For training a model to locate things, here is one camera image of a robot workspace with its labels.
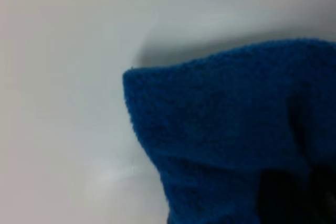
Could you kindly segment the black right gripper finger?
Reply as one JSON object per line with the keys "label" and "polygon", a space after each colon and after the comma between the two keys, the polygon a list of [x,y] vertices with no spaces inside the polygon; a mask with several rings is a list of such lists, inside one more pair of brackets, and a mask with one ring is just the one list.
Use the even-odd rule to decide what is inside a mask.
{"label": "black right gripper finger", "polygon": [[257,210],[261,223],[335,223],[335,173],[315,167],[304,190],[284,170],[261,173]]}

